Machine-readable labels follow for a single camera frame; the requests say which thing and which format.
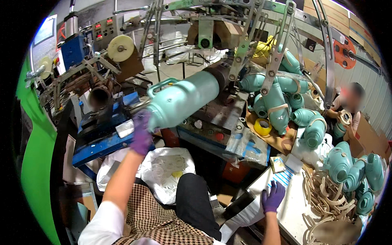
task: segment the corrugated metal wall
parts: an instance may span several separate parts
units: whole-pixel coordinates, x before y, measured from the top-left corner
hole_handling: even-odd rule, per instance
[[[278,20],[283,16],[271,11],[266,12],[269,18],[274,20]],[[301,21],[297,21],[296,24],[299,29],[322,39],[320,30]],[[276,26],[267,24],[265,30],[269,32],[269,35],[274,35]],[[294,56],[298,54],[297,47],[292,39],[290,39],[287,47]],[[302,47],[302,52],[304,57],[314,62],[320,61],[321,64],[325,64],[324,51],[321,45],[317,44],[314,52]],[[370,60],[367,53],[359,47],[356,47],[356,54]],[[335,63],[335,87],[350,82],[361,84],[366,91],[366,103],[361,111],[370,116],[369,121],[372,127],[378,133],[382,130],[387,138],[392,140],[392,94],[387,78],[383,75],[379,76],[372,69],[358,61],[354,68],[349,70]]]

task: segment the teal plastic part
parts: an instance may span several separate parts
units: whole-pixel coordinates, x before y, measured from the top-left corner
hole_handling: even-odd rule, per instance
[[[369,183],[367,179],[363,179],[363,181],[359,184],[358,188],[355,190],[355,198],[357,200],[361,199],[362,195],[369,190]]]
[[[309,120],[309,125],[305,128],[304,138],[310,149],[321,145],[325,136],[325,119],[321,115],[314,115]]]
[[[374,194],[371,191],[365,192],[357,203],[357,214],[368,215],[374,206]]]
[[[318,111],[312,111],[306,108],[300,108],[291,113],[291,120],[300,127],[307,127],[310,119],[314,115],[321,115]]]
[[[157,89],[173,83],[172,86],[156,92]],[[149,131],[157,127],[175,127],[184,119],[215,99],[219,93],[216,78],[207,71],[199,71],[185,80],[168,78],[147,89],[151,103]]]
[[[379,155],[374,153],[368,155],[365,174],[371,190],[374,192],[381,190],[384,183],[384,171]]]
[[[267,118],[267,108],[265,107],[264,99],[261,94],[256,95],[253,103],[253,110],[260,118]]]
[[[238,82],[238,85],[241,90],[246,92],[256,92],[259,91],[260,88],[263,86],[265,76],[261,74],[252,74],[247,75]]]
[[[337,122],[334,125],[333,132],[334,132],[335,137],[340,138],[345,135],[346,129],[343,127],[343,124]]]
[[[336,183],[344,183],[352,167],[350,146],[346,141],[340,142],[324,158],[324,169],[328,170],[331,179]]]
[[[301,94],[288,94],[289,102],[293,111],[302,108],[304,106],[304,100]]]
[[[278,83],[272,84],[269,93],[263,96],[263,99],[267,110],[286,104],[282,90]],[[281,108],[270,112],[268,118],[271,125],[278,131],[278,134],[286,134],[286,127],[290,120],[288,108]]]
[[[283,44],[279,45],[278,51],[282,50]],[[299,67],[299,61],[292,55],[290,51],[286,51],[283,55],[283,59],[281,62],[288,72],[295,73],[295,74],[302,74],[301,69]]]
[[[291,107],[291,104],[290,104],[290,98],[289,98],[289,95],[288,94],[285,94],[285,93],[283,93],[283,97],[285,98],[285,102],[286,102],[286,104],[287,104],[287,108],[288,108],[288,110],[289,110],[289,115],[291,116],[291,113],[292,113],[292,107]]]
[[[289,72],[286,67],[284,67],[282,64],[280,64],[278,71],[285,71],[285,72]]]
[[[359,159],[352,158],[355,164],[350,168],[347,175],[347,180],[343,184],[344,192],[355,191],[365,177],[365,163],[367,162],[367,155],[363,155]]]
[[[296,81],[290,77],[276,76],[276,82],[280,84],[281,90],[285,93],[297,93],[298,86]],[[305,79],[298,79],[299,85],[301,86],[300,94],[305,94],[308,91],[308,81]]]

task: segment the yellow tape roll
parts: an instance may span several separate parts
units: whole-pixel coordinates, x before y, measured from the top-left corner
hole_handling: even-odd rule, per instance
[[[260,123],[265,124],[263,122],[266,122],[268,124],[268,127],[261,126]],[[258,133],[258,134],[260,134],[262,136],[266,136],[266,135],[268,135],[271,132],[272,125],[269,123],[268,120],[263,119],[263,118],[259,118],[254,123],[254,130],[256,131],[256,133]]]

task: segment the purple nitrile glove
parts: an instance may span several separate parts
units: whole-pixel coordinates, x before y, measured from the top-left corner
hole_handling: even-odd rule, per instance
[[[135,127],[133,141],[129,147],[140,155],[147,155],[148,149],[152,143],[151,133],[148,131],[148,120],[150,119],[150,112],[148,110],[141,110],[133,117],[133,125]]]
[[[283,198],[285,197],[286,189],[280,182],[271,180],[271,192],[267,195],[267,190],[261,192],[261,203],[263,204],[264,214],[266,212],[276,212]]]

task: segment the checkered apron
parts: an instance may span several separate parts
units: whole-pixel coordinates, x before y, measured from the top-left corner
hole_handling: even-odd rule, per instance
[[[126,222],[131,227],[130,235],[119,238],[116,245],[128,245],[140,238],[151,238],[161,245],[211,245],[214,242],[213,238],[180,220],[173,210],[164,209],[151,191],[140,184],[133,185]]]

